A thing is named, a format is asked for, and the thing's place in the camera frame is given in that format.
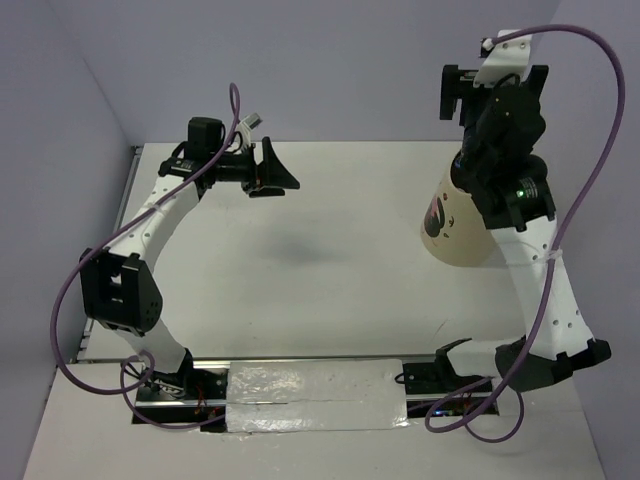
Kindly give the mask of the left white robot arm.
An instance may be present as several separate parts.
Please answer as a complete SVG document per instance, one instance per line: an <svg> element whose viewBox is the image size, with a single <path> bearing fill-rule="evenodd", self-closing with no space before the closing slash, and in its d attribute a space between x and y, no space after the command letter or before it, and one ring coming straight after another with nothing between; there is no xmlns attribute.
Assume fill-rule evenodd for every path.
<svg viewBox="0 0 640 480"><path fill-rule="evenodd" d="M81 288L87 316L115 332L138 354L146 353L147 387L173 398L194 395L212 383L161 319L163 297L153 273L181 221L217 183L237 183L251 198L282 196L299 181L278 159L269 138L255 143L258 114L235 127L224 144L224 124L194 117L187 138L163 161L151 194L138 210L140 223L109 241L95 256L83 255Z"/></svg>

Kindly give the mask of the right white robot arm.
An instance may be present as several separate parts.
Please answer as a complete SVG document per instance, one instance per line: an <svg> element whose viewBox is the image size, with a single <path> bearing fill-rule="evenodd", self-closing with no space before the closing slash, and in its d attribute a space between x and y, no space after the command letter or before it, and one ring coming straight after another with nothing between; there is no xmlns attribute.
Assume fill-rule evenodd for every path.
<svg viewBox="0 0 640 480"><path fill-rule="evenodd" d="M548 68L501 73L486 83L475 70L443 68L439 115L458 119L463 141L421 225L441 262L475 267L502 254L525 322L514 340L463 338L436 351L433 378L444 390L484 377L519 393L542 389L607 361L611 347L593 335L554 246L556 206L546 163L534 154L546 123L540 95Z"/></svg>

